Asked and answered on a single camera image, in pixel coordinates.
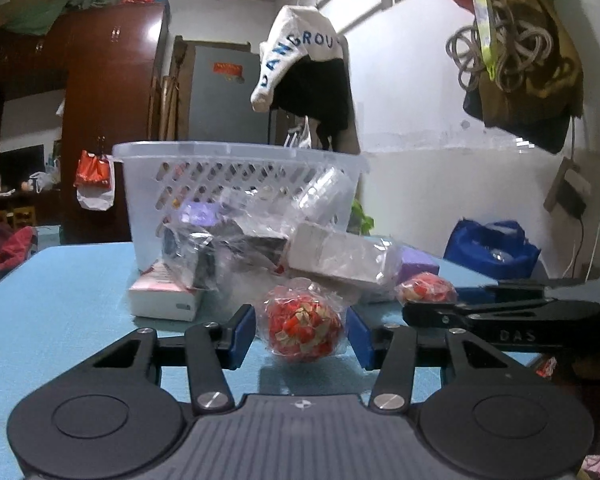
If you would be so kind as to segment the purple box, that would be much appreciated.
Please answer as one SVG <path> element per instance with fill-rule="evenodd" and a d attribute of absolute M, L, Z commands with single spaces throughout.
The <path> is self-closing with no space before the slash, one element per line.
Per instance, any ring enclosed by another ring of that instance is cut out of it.
<path fill-rule="evenodd" d="M 402 246 L 401 264 L 399 272 L 396 274 L 396 284 L 404 283 L 421 273 L 438 275 L 439 265 L 426 252 L 410 246 Z"/>

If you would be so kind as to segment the red white ball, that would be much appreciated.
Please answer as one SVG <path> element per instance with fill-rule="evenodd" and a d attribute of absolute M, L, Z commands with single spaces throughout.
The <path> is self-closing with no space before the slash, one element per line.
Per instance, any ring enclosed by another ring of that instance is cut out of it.
<path fill-rule="evenodd" d="M 315 362 L 340 349 L 347 306 L 308 278 L 276 285 L 257 304 L 256 312 L 258 335 L 274 356 Z"/>

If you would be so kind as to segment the blue shopping bag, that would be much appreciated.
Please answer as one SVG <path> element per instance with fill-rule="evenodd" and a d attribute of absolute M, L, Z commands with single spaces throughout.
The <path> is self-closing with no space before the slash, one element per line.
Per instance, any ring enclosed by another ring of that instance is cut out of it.
<path fill-rule="evenodd" d="M 515 220 L 463 219 L 454 226 L 443 258 L 497 281 L 523 280 L 530 278 L 540 253 Z"/>

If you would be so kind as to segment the white red box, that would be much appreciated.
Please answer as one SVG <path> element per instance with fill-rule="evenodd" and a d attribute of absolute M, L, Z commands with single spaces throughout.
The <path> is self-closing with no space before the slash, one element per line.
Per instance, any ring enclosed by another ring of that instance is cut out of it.
<path fill-rule="evenodd" d="M 129 309 L 137 318 L 193 322 L 202 292 L 174 280 L 162 260 L 140 274 L 128 289 Z"/>

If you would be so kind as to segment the white plastic laundry basket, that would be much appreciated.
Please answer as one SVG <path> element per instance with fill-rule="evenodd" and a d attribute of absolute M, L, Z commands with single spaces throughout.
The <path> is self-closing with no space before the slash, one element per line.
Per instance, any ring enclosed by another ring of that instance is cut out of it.
<path fill-rule="evenodd" d="M 194 203 L 271 204 L 280 214 L 324 177 L 343 184 L 327 207 L 328 222 L 347 229 L 358 181 L 370 170 L 362 155 L 264 144 L 142 141 L 112 149 L 122 163 L 137 267 L 160 256 L 163 227 Z"/>

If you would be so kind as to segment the orange white plastic bag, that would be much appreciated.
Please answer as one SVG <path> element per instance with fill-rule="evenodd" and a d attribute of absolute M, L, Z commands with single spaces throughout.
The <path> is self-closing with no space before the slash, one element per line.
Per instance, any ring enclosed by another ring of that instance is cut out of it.
<path fill-rule="evenodd" d="M 82 151 L 76 167 L 74 188 L 76 199 L 83 209 L 107 211 L 114 206 L 116 177 L 112 157 Z"/>

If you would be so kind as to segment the grey door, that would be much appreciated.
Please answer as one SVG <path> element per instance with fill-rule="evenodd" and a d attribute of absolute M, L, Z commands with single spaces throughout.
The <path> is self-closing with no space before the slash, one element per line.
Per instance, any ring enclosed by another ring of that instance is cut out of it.
<path fill-rule="evenodd" d="M 195 41 L 193 55 L 189 140 L 267 144 L 270 116 L 250 102 L 260 73 L 250 44 Z"/>

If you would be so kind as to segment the white and black hanging garment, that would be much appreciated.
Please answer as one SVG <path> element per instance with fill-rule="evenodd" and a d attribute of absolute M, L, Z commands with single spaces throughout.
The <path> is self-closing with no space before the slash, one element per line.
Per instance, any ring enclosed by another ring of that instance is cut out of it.
<path fill-rule="evenodd" d="M 314 6 L 282 6 L 260 44 L 259 81 L 250 103 L 266 113 L 279 108 L 316 122 L 327 151 L 357 155 L 346 42 Z"/>

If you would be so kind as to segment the dark red wooden wardrobe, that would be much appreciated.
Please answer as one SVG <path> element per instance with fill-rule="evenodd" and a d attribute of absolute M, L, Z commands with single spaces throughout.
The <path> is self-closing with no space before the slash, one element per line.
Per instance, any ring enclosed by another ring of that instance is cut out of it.
<path fill-rule="evenodd" d="M 114 206 L 82 208 L 74 176 L 82 152 L 148 140 L 168 36 L 162 3 L 125 3 L 61 15 L 45 36 L 0 30 L 0 108 L 10 99 L 64 89 L 59 214 L 68 244 L 131 238 L 124 179 Z"/>

